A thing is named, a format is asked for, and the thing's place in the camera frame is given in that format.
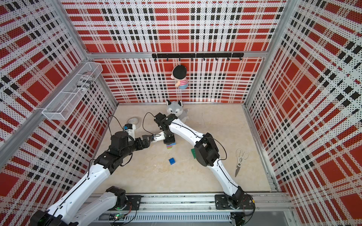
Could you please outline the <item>pink green lego stack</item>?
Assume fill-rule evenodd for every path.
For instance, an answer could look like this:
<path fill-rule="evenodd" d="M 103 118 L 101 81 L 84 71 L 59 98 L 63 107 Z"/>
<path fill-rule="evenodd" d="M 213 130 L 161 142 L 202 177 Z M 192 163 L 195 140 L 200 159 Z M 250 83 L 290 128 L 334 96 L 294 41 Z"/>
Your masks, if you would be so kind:
<path fill-rule="evenodd" d="M 175 145 L 175 143 L 167 145 L 166 147 L 167 147 L 167 149 L 171 149 L 174 145 Z"/>

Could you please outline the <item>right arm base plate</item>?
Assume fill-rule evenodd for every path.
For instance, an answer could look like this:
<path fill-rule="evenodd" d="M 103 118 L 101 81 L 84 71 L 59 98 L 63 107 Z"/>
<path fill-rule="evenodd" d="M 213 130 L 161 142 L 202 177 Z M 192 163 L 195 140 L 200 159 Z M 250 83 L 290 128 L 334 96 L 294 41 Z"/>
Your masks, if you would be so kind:
<path fill-rule="evenodd" d="M 217 210 L 254 210 L 255 203 L 250 195 L 232 197 L 225 194 L 215 195 L 215 206 Z"/>

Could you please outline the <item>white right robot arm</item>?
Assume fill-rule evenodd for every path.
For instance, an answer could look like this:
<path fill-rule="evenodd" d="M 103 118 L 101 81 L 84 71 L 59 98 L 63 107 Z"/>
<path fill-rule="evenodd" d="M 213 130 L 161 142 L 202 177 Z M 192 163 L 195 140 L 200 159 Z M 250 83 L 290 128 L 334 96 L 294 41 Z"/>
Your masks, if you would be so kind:
<path fill-rule="evenodd" d="M 164 141 L 170 142 L 176 134 L 194 146 L 196 160 L 202 166 L 210 169 L 216 177 L 231 208 L 242 209 L 247 201 L 252 204 L 252 207 L 255 206 L 252 196 L 247 194 L 227 172 L 222 163 L 223 159 L 219 155 L 216 144 L 218 141 L 210 133 L 197 132 L 174 114 L 166 116 L 158 113 L 154 116 L 154 122 L 162 130 L 160 136 L 164 137 Z"/>

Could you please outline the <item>white handled scissors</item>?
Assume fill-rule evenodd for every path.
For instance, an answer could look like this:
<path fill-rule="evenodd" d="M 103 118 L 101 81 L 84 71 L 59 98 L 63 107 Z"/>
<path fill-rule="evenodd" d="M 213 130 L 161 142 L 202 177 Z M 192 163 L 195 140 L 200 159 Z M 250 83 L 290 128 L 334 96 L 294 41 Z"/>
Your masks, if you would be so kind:
<path fill-rule="evenodd" d="M 236 170 L 235 170 L 235 177 L 237 177 L 237 175 L 238 175 L 238 173 L 239 173 L 239 171 L 241 169 L 243 161 L 248 159 L 249 152 L 243 151 L 241 149 L 237 149 L 236 150 L 236 157 L 237 157 L 237 165 L 236 165 Z"/>

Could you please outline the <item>hanging boy doll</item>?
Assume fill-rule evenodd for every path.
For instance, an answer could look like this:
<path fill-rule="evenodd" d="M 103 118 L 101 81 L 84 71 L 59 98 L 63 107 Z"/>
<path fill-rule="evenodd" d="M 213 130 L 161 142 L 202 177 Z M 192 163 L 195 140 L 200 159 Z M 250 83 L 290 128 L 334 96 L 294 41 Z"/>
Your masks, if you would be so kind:
<path fill-rule="evenodd" d="M 171 74 L 171 78 L 175 80 L 175 87 L 179 89 L 187 89 L 188 88 L 188 80 L 187 76 L 187 68 L 183 65 L 176 66 Z"/>

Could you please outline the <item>patterned can in basket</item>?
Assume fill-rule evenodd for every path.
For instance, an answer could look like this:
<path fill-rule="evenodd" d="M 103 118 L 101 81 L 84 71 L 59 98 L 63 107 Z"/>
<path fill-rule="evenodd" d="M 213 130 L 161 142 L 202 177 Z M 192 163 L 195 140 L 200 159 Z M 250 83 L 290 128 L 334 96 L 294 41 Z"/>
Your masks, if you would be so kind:
<path fill-rule="evenodd" d="M 77 88 L 80 91 L 87 91 L 90 89 L 91 84 L 93 83 L 93 75 L 91 72 L 85 72 L 80 75 L 79 81 L 77 83 Z"/>

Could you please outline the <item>clear tape roll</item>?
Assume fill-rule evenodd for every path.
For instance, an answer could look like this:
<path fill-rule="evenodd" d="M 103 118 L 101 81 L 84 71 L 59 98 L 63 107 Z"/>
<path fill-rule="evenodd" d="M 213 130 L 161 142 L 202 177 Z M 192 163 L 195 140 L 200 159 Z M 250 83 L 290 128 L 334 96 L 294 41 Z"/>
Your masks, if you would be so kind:
<path fill-rule="evenodd" d="M 127 120 L 127 123 L 129 124 L 134 124 L 136 125 L 137 127 L 139 126 L 139 123 L 140 123 L 140 120 L 138 117 L 131 117 Z"/>

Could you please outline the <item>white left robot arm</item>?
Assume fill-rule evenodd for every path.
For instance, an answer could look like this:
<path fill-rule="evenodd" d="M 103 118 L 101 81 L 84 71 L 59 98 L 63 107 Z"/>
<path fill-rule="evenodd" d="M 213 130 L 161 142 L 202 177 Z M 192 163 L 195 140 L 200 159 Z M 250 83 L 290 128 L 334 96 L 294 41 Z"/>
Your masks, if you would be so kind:
<path fill-rule="evenodd" d="M 103 181 L 124 165 L 125 157 L 148 148 L 153 139 L 153 135 L 133 138 L 125 131 L 114 134 L 108 150 L 94 160 L 83 178 L 47 210 L 37 211 L 31 217 L 30 225 L 87 226 L 107 210 L 117 207 L 132 209 L 126 191 L 116 186 L 108 188 L 100 198 L 86 207 L 83 207 L 83 204 Z"/>

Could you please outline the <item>dark blue square lego brick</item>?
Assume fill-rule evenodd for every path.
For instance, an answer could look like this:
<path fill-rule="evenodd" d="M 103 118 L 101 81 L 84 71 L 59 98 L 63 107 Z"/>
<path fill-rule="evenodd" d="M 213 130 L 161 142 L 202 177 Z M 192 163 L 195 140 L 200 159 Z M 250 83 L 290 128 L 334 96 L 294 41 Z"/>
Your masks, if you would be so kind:
<path fill-rule="evenodd" d="M 175 159 L 174 159 L 174 158 L 169 159 L 169 163 L 170 163 L 171 165 L 175 164 Z"/>

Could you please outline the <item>green long lego brick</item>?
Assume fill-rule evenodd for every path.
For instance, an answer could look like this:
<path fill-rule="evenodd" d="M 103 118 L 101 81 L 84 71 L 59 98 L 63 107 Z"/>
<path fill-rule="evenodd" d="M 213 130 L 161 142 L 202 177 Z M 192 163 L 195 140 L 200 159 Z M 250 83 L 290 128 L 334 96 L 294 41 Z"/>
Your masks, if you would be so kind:
<path fill-rule="evenodd" d="M 194 148 L 191 149 L 191 153 L 192 153 L 192 155 L 193 155 L 193 158 L 196 159 L 196 152 L 195 152 L 195 149 L 194 149 Z"/>

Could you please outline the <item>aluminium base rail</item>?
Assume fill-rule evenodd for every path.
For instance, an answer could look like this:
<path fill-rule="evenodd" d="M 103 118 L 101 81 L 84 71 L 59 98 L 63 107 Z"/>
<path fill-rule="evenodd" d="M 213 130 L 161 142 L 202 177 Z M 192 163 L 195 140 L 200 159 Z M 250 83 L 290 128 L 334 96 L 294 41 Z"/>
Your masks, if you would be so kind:
<path fill-rule="evenodd" d="M 242 206 L 235 209 L 223 198 L 216 199 L 218 193 L 130 193 L 127 196 L 140 196 L 136 202 L 140 212 L 251 212 L 256 211 L 291 211 L 294 209 L 287 193 L 249 192 L 253 200 L 242 200 Z"/>

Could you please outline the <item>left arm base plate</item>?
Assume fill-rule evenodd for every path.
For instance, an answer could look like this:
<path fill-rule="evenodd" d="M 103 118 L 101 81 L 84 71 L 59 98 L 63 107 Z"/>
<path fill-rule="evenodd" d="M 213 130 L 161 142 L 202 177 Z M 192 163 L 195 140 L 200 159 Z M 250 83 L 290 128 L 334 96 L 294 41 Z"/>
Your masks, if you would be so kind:
<path fill-rule="evenodd" d="M 141 195 L 121 195 L 115 209 L 120 211 L 139 210 L 141 198 Z"/>

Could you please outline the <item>grey white husky plush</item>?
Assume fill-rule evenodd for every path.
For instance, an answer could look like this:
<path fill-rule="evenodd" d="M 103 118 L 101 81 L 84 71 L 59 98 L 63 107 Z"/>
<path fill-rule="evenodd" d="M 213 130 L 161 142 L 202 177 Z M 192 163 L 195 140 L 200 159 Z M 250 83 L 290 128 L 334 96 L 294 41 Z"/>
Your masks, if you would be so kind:
<path fill-rule="evenodd" d="M 181 100 L 179 101 L 173 101 L 170 100 L 167 101 L 167 107 L 166 112 L 167 115 L 174 114 L 178 119 L 180 119 L 183 123 L 185 123 L 188 120 L 188 109 L 183 108 L 184 104 Z"/>

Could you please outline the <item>black hook rail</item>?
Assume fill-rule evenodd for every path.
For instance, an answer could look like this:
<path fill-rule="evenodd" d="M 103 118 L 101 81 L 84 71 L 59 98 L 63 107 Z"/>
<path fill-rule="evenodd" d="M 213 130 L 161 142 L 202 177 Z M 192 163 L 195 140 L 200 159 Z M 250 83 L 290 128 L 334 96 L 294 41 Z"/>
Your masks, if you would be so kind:
<path fill-rule="evenodd" d="M 175 58 L 175 59 L 186 59 L 186 58 L 190 58 L 190 59 L 194 59 L 194 58 L 215 58 L 215 59 L 219 59 L 219 58 L 243 58 L 244 57 L 244 53 L 235 53 L 235 52 L 230 52 L 230 53 L 155 53 L 151 55 L 153 59 L 166 59 L 169 60 L 171 58 Z"/>

